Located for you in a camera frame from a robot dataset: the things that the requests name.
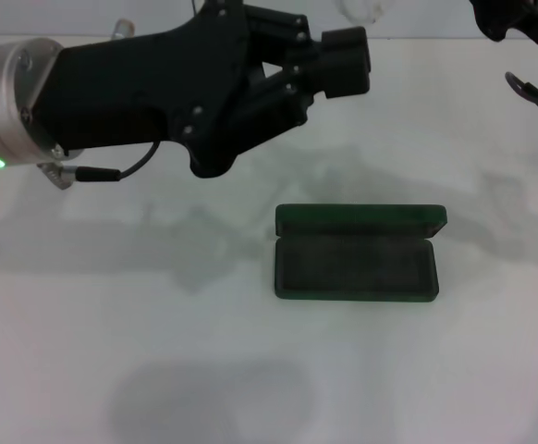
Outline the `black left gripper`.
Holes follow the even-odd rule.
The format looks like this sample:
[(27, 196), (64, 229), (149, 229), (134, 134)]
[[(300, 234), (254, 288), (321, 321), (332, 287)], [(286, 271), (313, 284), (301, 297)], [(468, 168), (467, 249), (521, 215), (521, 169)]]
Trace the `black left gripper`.
[(196, 176), (221, 176), (261, 143), (235, 120), (259, 23), (253, 6), (208, 1), (171, 31), (69, 47), (33, 119), (67, 152), (170, 141), (188, 150)]

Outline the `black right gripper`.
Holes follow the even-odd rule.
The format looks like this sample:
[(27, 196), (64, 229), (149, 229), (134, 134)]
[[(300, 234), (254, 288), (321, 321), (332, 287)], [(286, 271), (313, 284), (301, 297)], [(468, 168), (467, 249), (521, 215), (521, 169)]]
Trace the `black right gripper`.
[(490, 40), (501, 42), (509, 30), (523, 33), (538, 45), (538, 1), (471, 1), (476, 24)]

